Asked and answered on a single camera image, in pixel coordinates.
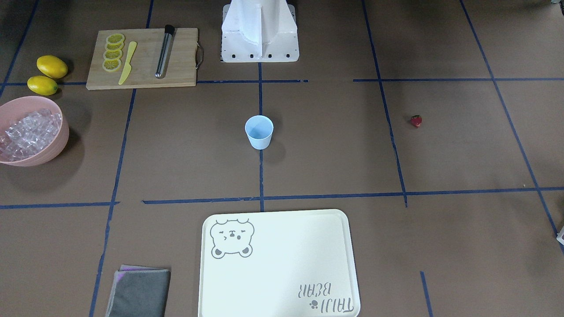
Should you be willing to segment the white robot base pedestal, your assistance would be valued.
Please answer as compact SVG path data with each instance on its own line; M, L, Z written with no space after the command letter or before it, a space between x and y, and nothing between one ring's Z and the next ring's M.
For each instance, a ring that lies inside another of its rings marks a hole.
M232 0L223 6L220 60L290 63L300 56L295 7L286 0Z

